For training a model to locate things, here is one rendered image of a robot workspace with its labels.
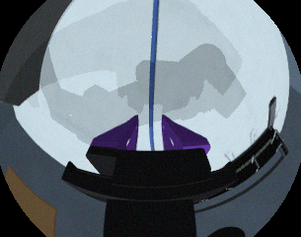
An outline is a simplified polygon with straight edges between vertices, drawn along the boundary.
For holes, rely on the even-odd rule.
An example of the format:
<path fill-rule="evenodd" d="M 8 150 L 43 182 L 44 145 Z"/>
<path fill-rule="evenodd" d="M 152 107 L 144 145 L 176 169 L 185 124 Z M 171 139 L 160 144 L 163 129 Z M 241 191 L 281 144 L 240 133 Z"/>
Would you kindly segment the blue cable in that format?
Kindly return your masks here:
<path fill-rule="evenodd" d="M 154 0 L 153 19 L 152 19 L 152 37 L 151 37 L 151 57 L 150 57 L 150 82 L 149 82 L 149 136 L 150 136 L 151 150 L 154 150 L 153 108 L 154 108 L 154 85 L 155 85 L 155 66 L 156 66 L 157 31 L 158 31 L 158 12 L 159 12 L 159 0 Z"/>

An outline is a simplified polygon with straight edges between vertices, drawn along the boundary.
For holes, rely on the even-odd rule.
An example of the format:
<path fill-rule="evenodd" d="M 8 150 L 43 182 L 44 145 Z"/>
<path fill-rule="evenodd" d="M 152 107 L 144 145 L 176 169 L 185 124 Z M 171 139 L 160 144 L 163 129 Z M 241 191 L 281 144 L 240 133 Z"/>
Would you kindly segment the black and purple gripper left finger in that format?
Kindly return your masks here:
<path fill-rule="evenodd" d="M 136 150 L 138 126 L 138 115 L 135 115 L 127 122 L 93 138 L 90 146 L 111 147 L 121 150 Z"/>

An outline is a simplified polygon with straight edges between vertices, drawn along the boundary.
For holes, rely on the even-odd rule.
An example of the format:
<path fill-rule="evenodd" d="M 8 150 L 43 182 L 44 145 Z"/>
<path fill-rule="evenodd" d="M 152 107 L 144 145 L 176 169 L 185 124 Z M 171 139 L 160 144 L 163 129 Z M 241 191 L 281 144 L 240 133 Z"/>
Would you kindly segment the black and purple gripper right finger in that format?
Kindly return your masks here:
<path fill-rule="evenodd" d="M 206 137 L 172 121 L 165 115 L 162 115 L 161 125 L 164 150 L 203 148 L 206 155 L 210 150 Z"/>

